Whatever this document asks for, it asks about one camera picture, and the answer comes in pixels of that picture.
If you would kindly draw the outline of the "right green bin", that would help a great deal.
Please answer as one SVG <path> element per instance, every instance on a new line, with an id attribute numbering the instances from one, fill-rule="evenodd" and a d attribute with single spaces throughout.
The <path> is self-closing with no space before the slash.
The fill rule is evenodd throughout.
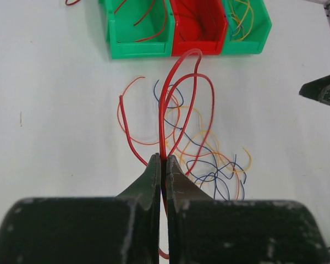
<path id="1" fill-rule="evenodd" d="M 223 1 L 228 30 L 223 55 L 260 54 L 272 22 L 264 1 Z"/>

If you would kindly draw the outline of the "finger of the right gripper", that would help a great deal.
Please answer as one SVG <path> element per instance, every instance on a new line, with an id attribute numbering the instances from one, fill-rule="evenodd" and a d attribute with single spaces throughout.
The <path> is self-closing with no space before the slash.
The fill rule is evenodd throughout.
<path id="1" fill-rule="evenodd" d="M 299 95 L 330 106 L 330 75 L 303 84 Z"/>

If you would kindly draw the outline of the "red bin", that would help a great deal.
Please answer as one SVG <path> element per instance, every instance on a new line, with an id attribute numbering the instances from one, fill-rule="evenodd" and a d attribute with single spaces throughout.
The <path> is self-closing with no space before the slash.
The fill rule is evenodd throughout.
<path id="1" fill-rule="evenodd" d="M 193 48 L 215 56 L 222 52 L 228 29 L 222 1 L 170 1 L 175 18 L 172 56 Z"/>

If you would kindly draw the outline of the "green bin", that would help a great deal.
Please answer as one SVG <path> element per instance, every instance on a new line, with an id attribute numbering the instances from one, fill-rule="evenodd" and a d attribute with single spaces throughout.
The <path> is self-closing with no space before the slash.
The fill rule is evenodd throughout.
<path id="1" fill-rule="evenodd" d="M 264 1 L 223 1 L 228 30 L 223 55 L 260 54 L 272 22 Z"/>
<path id="2" fill-rule="evenodd" d="M 170 57 L 175 19 L 170 1 L 99 1 L 112 59 Z"/>

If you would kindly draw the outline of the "left green bin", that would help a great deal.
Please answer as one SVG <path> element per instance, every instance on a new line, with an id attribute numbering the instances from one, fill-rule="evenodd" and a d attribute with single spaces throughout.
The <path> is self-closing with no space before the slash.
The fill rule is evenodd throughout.
<path id="1" fill-rule="evenodd" d="M 175 19 L 170 1 L 99 1 L 112 59 L 170 57 Z"/>

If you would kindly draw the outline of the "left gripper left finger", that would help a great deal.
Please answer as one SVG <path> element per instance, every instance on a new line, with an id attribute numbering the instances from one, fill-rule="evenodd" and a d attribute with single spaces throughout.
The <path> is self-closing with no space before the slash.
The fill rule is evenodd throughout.
<path id="1" fill-rule="evenodd" d="M 0 226 L 0 263 L 158 263 L 161 163 L 115 197 L 28 197 Z"/>

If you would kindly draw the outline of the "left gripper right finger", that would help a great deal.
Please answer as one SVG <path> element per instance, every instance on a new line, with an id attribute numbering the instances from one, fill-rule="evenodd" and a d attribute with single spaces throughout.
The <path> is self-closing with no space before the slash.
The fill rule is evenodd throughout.
<path id="1" fill-rule="evenodd" d="M 292 200 L 215 200 L 167 159 L 170 263 L 330 263 L 311 212 Z"/>

